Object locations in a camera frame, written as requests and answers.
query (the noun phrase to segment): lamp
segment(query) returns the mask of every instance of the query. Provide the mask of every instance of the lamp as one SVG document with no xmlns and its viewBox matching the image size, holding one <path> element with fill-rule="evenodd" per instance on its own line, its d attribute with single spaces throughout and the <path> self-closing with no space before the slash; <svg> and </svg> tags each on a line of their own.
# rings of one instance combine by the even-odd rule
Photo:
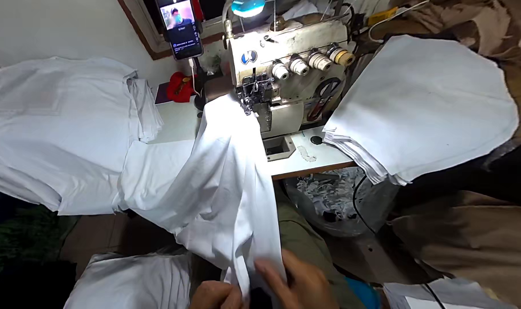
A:
<svg viewBox="0 0 521 309">
<path fill-rule="evenodd" d="M 251 17 L 259 14 L 264 8 L 265 0 L 226 0 L 223 7 L 222 22 L 224 27 L 224 48 L 227 40 L 234 37 L 232 21 L 228 19 L 228 10 L 231 8 L 239 17 Z"/>
<path fill-rule="evenodd" d="M 234 0 L 231 9 L 239 17 L 253 17 L 264 9 L 264 0 Z"/>
</svg>

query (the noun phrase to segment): overlock sewing machine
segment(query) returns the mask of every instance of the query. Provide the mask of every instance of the overlock sewing machine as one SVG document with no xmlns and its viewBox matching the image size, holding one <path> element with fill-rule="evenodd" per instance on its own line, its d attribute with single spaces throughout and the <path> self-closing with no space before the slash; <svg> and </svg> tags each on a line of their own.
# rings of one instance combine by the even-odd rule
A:
<svg viewBox="0 0 521 309">
<path fill-rule="evenodd" d="M 226 28 L 232 83 L 244 111 L 256 114 L 263 138 L 296 132 L 336 108 L 345 68 L 354 60 L 347 28 L 340 17 L 312 15 L 278 17 L 238 35 Z"/>
</svg>

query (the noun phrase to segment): white wall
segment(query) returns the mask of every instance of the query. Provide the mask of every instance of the white wall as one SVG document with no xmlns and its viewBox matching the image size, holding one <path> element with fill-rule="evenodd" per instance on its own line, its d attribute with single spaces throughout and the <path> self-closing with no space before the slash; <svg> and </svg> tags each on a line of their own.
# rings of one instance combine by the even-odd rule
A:
<svg viewBox="0 0 521 309">
<path fill-rule="evenodd" d="M 0 0 L 0 66 L 51 56 L 112 58 L 154 89 L 176 70 L 150 58 L 117 0 Z"/>
</svg>

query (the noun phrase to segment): green pants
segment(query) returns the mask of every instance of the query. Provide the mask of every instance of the green pants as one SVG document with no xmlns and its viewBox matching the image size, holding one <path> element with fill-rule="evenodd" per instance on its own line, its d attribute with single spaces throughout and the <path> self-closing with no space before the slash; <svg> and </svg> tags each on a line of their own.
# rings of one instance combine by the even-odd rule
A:
<svg viewBox="0 0 521 309">
<path fill-rule="evenodd" d="M 281 247 L 293 252 L 303 261 L 321 269 L 331 286 L 334 297 L 342 309 L 364 309 L 364 305 L 346 283 L 345 276 L 333 266 L 329 249 L 323 238 L 301 216 L 293 203 L 274 184 Z"/>
</svg>

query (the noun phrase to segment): blue object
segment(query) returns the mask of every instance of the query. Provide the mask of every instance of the blue object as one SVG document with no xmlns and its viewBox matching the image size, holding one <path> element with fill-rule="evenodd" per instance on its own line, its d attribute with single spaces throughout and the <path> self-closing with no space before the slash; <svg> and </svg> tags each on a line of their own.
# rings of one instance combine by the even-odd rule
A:
<svg viewBox="0 0 521 309">
<path fill-rule="evenodd" d="M 348 287 L 354 291 L 354 294 L 360 299 L 360 301 L 364 304 L 366 309 L 380 309 L 381 308 L 381 299 L 379 298 L 379 293 L 375 291 L 371 286 L 360 282 L 358 280 L 345 278 L 348 283 Z"/>
<path fill-rule="evenodd" d="M 231 9 L 239 17 L 252 17 L 264 9 L 264 0 L 236 0 Z"/>
<path fill-rule="evenodd" d="M 248 51 L 241 55 L 241 62 L 243 64 L 247 64 L 249 62 L 255 62 L 257 61 L 258 55 L 256 51 Z"/>
</svg>

